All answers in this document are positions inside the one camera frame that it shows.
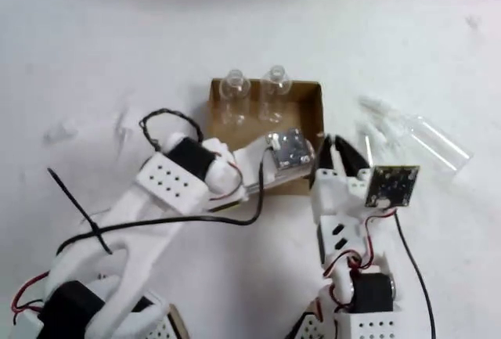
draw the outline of white surface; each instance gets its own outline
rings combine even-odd
[[[499,0],[0,0],[0,14],[3,336],[17,287],[48,268],[81,220],[44,167],[84,207],[103,209],[151,155],[136,132],[117,156],[110,119],[126,98],[204,120],[212,77],[238,67],[258,78],[275,63],[322,83],[327,131],[354,134],[355,97],[365,93],[433,119],[475,152],[452,185],[421,179],[401,218],[438,337],[501,330],[501,204],[491,172],[501,161]],[[43,146],[65,117],[85,120],[78,137]],[[188,126],[166,117],[156,129]],[[254,204],[228,212],[251,215]],[[424,299],[396,244],[407,338],[426,338]],[[249,228],[185,225],[160,264],[151,287],[176,303],[194,339],[284,337],[323,283],[301,197],[267,199]]]

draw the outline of black wire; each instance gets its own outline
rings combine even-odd
[[[263,153],[261,163],[259,164],[259,192],[258,192],[258,205],[256,206],[256,212],[252,218],[248,220],[236,220],[231,218],[225,218],[221,216],[212,216],[212,215],[193,215],[193,216],[179,216],[175,218],[160,218],[160,219],[151,219],[151,220],[142,220],[138,222],[129,222],[129,223],[121,223],[116,225],[108,225],[107,227],[102,227],[99,229],[99,233],[106,233],[111,231],[116,231],[119,229],[126,229],[132,227],[140,227],[144,225],[157,225],[157,224],[165,224],[165,223],[177,223],[177,222],[216,222],[216,223],[226,223],[231,225],[251,225],[255,223],[259,216],[261,215],[263,202],[265,198],[265,180],[263,174],[263,164],[265,159],[266,151],[270,150],[269,148],[265,149]],[[89,237],[95,236],[94,232],[82,233],[81,235],[76,235],[68,240],[64,241],[59,248],[57,249],[57,253],[61,253],[65,247],[68,245],[75,243],[79,240],[88,239]]]
[[[85,212],[84,208],[78,203],[75,197],[73,197],[73,194],[70,193],[70,190],[68,190],[68,188],[64,185],[63,181],[59,178],[59,176],[51,168],[47,168],[47,171],[49,171],[49,174],[52,176],[54,181],[56,181],[56,184],[59,186],[59,188],[61,188],[63,193],[66,194],[66,197],[68,197],[71,203],[81,212],[82,215],[84,215],[85,220],[91,226],[92,235],[97,237],[101,245],[103,245],[104,251],[108,254],[112,254],[113,252],[104,242],[103,236],[101,236],[101,230],[99,229],[98,225],[91,219],[90,216],[88,216],[87,212]]]
[[[31,300],[29,302],[25,302],[24,304],[22,304],[20,306],[16,306],[16,308],[18,308],[18,309],[24,309],[24,308],[27,308],[29,305],[35,304],[35,303],[38,303],[38,302],[44,302],[44,301],[41,298],[37,298],[36,300]]]
[[[426,305],[428,308],[428,315],[430,316],[431,339],[436,339],[437,334],[436,334],[436,329],[435,329],[435,318],[433,315],[433,308],[431,307],[430,295],[428,294],[428,290],[426,288],[426,285],[424,284],[424,279],[423,279],[423,276],[421,275],[420,268],[417,266],[417,263],[414,260],[413,254],[411,253],[411,251],[409,249],[409,245],[407,245],[407,241],[405,241],[402,227],[400,226],[400,220],[398,219],[397,211],[395,211],[395,214],[393,216],[395,217],[395,223],[397,224],[397,230],[398,230],[398,234],[400,235],[400,239],[402,240],[405,251],[407,252],[407,255],[409,256],[409,260],[411,261],[411,263],[414,266],[414,270],[416,270],[417,278],[420,280],[421,288],[423,289],[424,298],[426,300]]]
[[[140,122],[139,126],[142,129],[142,133],[150,143],[150,145],[155,149],[156,152],[160,152],[161,147],[160,143],[158,142],[158,139],[152,139],[150,132],[148,131],[148,127],[146,123],[148,120],[152,117],[159,116],[161,114],[173,114],[174,116],[180,117],[185,121],[188,121],[190,125],[192,125],[195,128],[196,132],[196,137],[198,138],[198,143],[202,143],[204,140],[204,134],[202,132],[202,129],[200,126],[197,124],[195,120],[193,120],[191,117],[186,116],[183,112],[179,112],[178,110],[169,110],[168,108],[160,108],[159,110],[155,110],[152,113],[146,115]]]
[[[21,306],[16,306],[16,308],[18,309],[24,309],[24,308],[28,308],[31,304],[35,304],[37,302],[44,302],[41,298],[37,298],[36,300],[31,300],[29,302],[27,302],[26,304],[22,304]],[[17,316],[19,315],[19,313],[14,313],[14,317],[13,317],[13,325],[17,325]]]

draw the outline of glass bottle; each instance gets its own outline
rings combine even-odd
[[[261,79],[259,118],[262,121],[281,122],[292,81],[280,65],[272,67]]]
[[[249,114],[251,82],[240,70],[230,70],[219,84],[220,112],[223,124],[240,125]]]

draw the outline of red wire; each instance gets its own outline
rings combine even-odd
[[[334,266],[336,265],[336,262],[339,261],[339,259],[341,257],[345,256],[346,254],[354,254],[355,255],[355,262],[350,262],[348,260],[348,266],[351,269],[354,269],[354,270],[368,269],[373,264],[373,261],[374,261],[374,247],[373,247],[372,238],[370,236],[369,222],[371,219],[375,219],[375,218],[377,218],[377,219],[389,218],[390,216],[393,216],[396,211],[397,210],[394,209],[392,212],[389,212],[389,213],[384,214],[384,215],[371,215],[365,220],[364,225],[366,227],[367,243],[368,243],[368,248],[369,248],[369,260],[367,261],[366,264],[362,265],[362,256],[360,255],[360,253],[358,253],[357,251],[354,251],[353,249],[348,249],[346,251],[341,252],[341,254],[339,254],[336,257],[336,259],[334,259],[332,261],[332,263],[329,265],[329,267],[327,267],[327,269],[324,271],[323,277],[326,278],[326,277],[330,276],[330,274],[332,273],[332,271],[334,269]],[[347,308],[349,306],[349,304],[344,304],[344,303],[340,302],[339,300],[337,300],[336,296],[334,295],[334,288],[336,288],[336,285],[334,283],[332,283],[329,287],[330,297],[338,305],[338,308]]]
[[[242,171],[240,170],[240,168],[238,168],[236,166],[236,164],[232,163],[231,161],[226,161],[226,163],[228,163],[229,166],[231,168],[233,168],[238,173],[238,175],[240,177],[240,182],[238,183],[238,185],[231,192],[229,192],[227,194],[224,194],[222,196],[219,196],[219,197],[211,198],[210,200],[224,200],[225,198],[228,198],[228,197],[232,196],[238,189],[240,189],[240,187],[243,184],[243,174],[242,174]]]
[[[33,279],[30,279],[28,280],[16,293],[16,296],[14,296],[14,299],[13,299],[13,302],[11,303],[10,305],[10,309],[14,312],[14,313],[21,313],[23,312],[24,310],[26,309],[30,309],[30,310],[33,310],[34,312],[40,312],[41,311],[41,308],[37,307],[37,306],[27,306],[27,307],[24,307],[24,308],[21,308],[18,303],[19,303],[19,300],[21,299],[21,297],[23,296],[24,294],[24,291],[27,290],[30,286],[32,286],[33,284],[35,284],[36,282],[44,279],[47,277],[47,275],[49,274],[49,272],[44,272],[36,277],[34,277]]]
[[[367,243],[369,245],[369,260],[367,261],[366,264],[360,266],[361,269],[364,269],[364,270],[368,269],[373,264],[373,261],[374,261],[374,247],[373,247],[373,240],[370,237],[370,232],[369,232],[369,221],[371,219],[389,218],[390,216],[393,216],[396,211],[397,211],[397,209],[395,208],[392,212],[390,212],[388,214],[372,215],[366,219],[365,227],[366,227],[366,232],[367,232]]]
[[[344,257],[346,254],[353,254],[355,256],[355,262],[354,263],[351,263],[350,261],[348,261],[348,265],[352,268],[352,269],[358,269],[360,267],[360,265],[362,264],[362,256],[360,255],[360,253],[358,251],[354,251],[353,249],[348,249],[346,251],[342,251],[341,254],[339,254],[336,259],[334,259],[332,261],[332,263],[329,265],[329,267],[327,267],[326,271],[323,272],[323,277],[324,278],[328,278],[329,275],[331,274],[333,268],[334,268],[334,265],[336,265],[336,262],[339,261],[342,257]]]

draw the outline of red object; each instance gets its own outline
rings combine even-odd
[[[28,280],[17,292],[16,296],[14,296],[13,302],[10,305],[11,310],[14,313],[21,313],[24,309],[29,308],[35,312],[39,312],[41,309],[36,307],[36,306],[28,306],[26,308],[22,308],[18,306],[19,300],[21,299],[21,296],[23,296],[24,291],[29,287],[38,282],[39,280],[42,280],[47,277],[49,272],[44,272],[43,274],[40,274],[39,276],[34,277],[33,279]]]

